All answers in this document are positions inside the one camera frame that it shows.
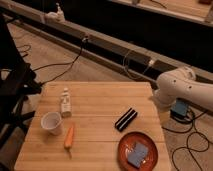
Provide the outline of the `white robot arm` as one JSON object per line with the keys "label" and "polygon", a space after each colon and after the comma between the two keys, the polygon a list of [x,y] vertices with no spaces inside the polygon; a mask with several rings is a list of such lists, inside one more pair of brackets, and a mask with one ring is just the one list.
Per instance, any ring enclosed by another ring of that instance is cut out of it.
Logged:
{"label": "white robot arm", "polygon": [[182,98],[213,112],[213,84],[198,82],[189,67],[160,74],[156,84],[153,100],[158,108],[169,108]]}

